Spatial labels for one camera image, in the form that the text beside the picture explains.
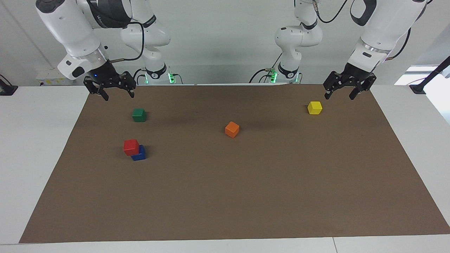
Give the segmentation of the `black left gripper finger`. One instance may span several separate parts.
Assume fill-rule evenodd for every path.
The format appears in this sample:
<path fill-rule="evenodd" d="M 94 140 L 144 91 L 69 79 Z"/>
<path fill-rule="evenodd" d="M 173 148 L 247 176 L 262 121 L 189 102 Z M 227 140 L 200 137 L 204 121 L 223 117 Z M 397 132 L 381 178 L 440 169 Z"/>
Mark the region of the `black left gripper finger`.
<path fill-rule="evenodd" d="M 342 83 L 342 75 L 336 71 L 332 71 L 326 80 L 323 82 L 323 87 L 325 89 L 324 97 L 325 99 L 330 99 L 332 93 L 344 87 Z"/>
<path fill-rule="evenodd" d="M 354 100 L 358 94 L 362 93 L 363 91 L 369 91 L 373 83 L 376 81 L 376 75 L 370 74 L 367 78 L 364 80 L 359 80 L 358 78 L 352 79 L 352 84 L 354 84 L 354 89 L 349 94 L 349 98 L 351 100 Z"/>

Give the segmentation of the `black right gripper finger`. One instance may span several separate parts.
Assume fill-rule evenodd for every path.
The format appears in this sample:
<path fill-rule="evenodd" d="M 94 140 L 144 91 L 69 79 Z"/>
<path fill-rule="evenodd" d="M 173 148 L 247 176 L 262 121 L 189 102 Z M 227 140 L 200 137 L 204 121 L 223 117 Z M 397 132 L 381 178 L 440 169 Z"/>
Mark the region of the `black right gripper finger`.
<path fill-rule="evenodd" d="M 94 85 L 94 82 L 90 79 L 85 79 L 83 81 L 83 84 L 90 94 L 101 96 L 105 101 L 109 100 L 108 94 L 103 89 L 103 84 L 96 86 Z"/>
<path fill-rule="evenodd" d="M 112 86 L 125 90 L 131 98 L 135 97 L 136 81 L 128 71 L 113 77 Z"/>

